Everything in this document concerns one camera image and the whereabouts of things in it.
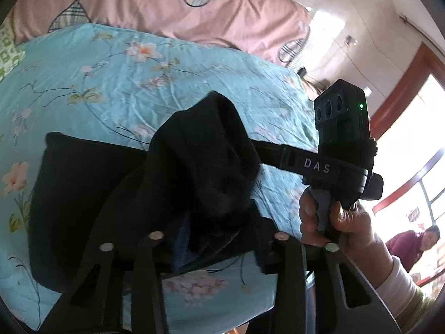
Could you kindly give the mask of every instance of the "white sleeve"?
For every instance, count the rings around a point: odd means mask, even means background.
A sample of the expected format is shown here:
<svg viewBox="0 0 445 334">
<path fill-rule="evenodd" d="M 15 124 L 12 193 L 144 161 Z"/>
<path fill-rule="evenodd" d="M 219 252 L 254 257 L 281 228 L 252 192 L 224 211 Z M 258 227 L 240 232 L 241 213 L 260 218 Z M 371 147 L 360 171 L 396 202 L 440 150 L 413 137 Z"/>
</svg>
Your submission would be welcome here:
<svg viewBox="0 0 445 334">
<path fill-rule="evenodd" d="M 392 256 L 392 262 L 393 267 L 388 278 L 375 290 L 393 317 L 397 318 L 414 297 L 416 285 L 398 257 Z"/>
</svg>

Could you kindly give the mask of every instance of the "handle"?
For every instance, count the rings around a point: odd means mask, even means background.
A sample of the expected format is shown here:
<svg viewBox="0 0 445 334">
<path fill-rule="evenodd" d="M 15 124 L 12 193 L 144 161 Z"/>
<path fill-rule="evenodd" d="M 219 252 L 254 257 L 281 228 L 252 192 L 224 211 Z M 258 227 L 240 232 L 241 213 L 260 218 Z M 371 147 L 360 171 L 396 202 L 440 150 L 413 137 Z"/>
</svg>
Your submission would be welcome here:
<svg viewBox="0 0 445 334">
<path fill-rule="evenodd" d="M 331 224 L 331 207 L 335 200 L 331 195 L 331 192 L 322 188 L 309 187 L 309 192 L 312 197 L 317 201 L 317 231 L 322 233 L 326 238 L 332 242 L 339 243 L 341 232 L 334 229 Z"/>
</svg>

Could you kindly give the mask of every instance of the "black strap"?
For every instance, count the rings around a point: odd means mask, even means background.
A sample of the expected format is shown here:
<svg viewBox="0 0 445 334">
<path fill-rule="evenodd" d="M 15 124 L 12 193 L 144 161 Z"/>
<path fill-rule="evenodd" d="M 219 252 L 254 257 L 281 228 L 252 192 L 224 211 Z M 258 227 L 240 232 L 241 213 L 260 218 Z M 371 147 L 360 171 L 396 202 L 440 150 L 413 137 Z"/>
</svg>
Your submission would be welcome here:
<svg viewBox="0 0 445 334">
<path fill-rule="evenodd" d="M 362 194 L 368 171 L 339 159 L 307 150 L 252 140 L 261 163 L 304 176 L 308 185 L 336 186 Z"/>
</svg>

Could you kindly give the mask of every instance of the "light blue floral bedsheet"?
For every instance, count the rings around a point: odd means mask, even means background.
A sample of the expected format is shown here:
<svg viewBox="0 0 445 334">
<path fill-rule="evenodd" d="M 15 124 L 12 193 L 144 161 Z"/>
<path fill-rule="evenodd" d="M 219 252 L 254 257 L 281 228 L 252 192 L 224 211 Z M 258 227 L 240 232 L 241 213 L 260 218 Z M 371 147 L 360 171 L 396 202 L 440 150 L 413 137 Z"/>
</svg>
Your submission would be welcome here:
<svg viewBox="0 0 445 334">
<path fill-rule="evenodd" d="M 234 103 L 251 138 L 317 146 L 313 104 L 299 77 L 240 51 L 94 24 L 22 48 L 26 58 L 0 83 L 0 295 L 34 329 L 59 297 L 33 280 L 28 260 L 30 199 L 46 133 L 147 149 L 174 112 L 216 90 Z M 264 216 L 298 236 L 303 189 L 299 176 L 263 166 L 253 197 Z M 252 254 L 164 281 L 170 331 L 229 330 L 271 308 L 275 284 Z"/>
</svg>

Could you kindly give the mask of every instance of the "ceiling light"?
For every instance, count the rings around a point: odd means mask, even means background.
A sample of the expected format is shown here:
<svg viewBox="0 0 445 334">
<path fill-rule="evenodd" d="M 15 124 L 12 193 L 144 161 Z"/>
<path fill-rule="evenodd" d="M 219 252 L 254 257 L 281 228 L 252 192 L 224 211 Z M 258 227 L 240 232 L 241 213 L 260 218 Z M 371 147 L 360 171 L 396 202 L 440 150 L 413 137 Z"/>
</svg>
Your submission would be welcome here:
<svg viewBox="0 0 445 334">
<path fill-rule="evenodd" d="M 369 87 L 366 87 L 365 89 L 363 89 L 363 91 L 364 91 L 365 97 L 370 96 L 372 93 L 372 90 Z"/>
</svg>

